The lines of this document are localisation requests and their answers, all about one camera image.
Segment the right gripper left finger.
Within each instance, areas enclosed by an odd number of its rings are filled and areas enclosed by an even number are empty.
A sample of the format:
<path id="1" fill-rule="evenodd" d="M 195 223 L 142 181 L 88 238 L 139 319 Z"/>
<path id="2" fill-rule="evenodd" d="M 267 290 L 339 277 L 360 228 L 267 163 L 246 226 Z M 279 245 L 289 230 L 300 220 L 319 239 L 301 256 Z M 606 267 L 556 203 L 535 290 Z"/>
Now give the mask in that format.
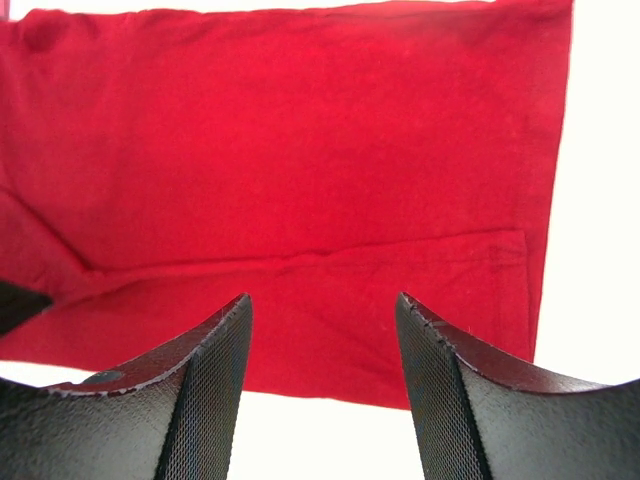
<path id="1" fill-rule="evenodd" d="M 80 384 L 1 382 L 4 479 L 224 479 L 252 334 L 247 294 Z"/>

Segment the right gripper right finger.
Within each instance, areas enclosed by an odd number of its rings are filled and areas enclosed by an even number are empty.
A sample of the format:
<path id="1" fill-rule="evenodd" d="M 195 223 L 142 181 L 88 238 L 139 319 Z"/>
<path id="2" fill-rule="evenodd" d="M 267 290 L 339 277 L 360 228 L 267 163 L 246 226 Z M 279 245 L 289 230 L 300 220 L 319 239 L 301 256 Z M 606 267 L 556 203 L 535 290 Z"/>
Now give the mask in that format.
<path id="1" fill-rule="evenodd" d="M 395 319 L 425 478 L 638 478 L 638 381 L 601 385 L 535 366 L 406 293 Z"/>

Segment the dark red t shirt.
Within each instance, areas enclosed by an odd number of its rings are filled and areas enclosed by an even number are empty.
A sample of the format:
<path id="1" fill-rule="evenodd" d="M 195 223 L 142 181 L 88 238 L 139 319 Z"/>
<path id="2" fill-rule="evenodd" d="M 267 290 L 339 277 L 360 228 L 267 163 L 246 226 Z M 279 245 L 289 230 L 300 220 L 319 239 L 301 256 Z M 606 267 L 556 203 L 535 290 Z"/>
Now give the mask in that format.
<path id="1" fill-rule="evenodd" d="M 5 360 L 103 370 L 254 305 L 245 385 L 404 408 L 407 292 L 531 360 L 569 1 L 1 26 Z"/>

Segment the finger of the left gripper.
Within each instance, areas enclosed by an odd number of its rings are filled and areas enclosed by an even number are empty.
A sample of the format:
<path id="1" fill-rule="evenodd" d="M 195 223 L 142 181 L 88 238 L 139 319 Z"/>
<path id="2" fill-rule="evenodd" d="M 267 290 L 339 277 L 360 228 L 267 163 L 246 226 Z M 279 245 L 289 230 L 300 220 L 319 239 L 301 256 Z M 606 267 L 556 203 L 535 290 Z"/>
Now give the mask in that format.
<path id="1" fill-rule="evenodd" d="M 0 332 L 7 334 L 52 305 L 47 295 L 2 281 L 0 288 Z"/>

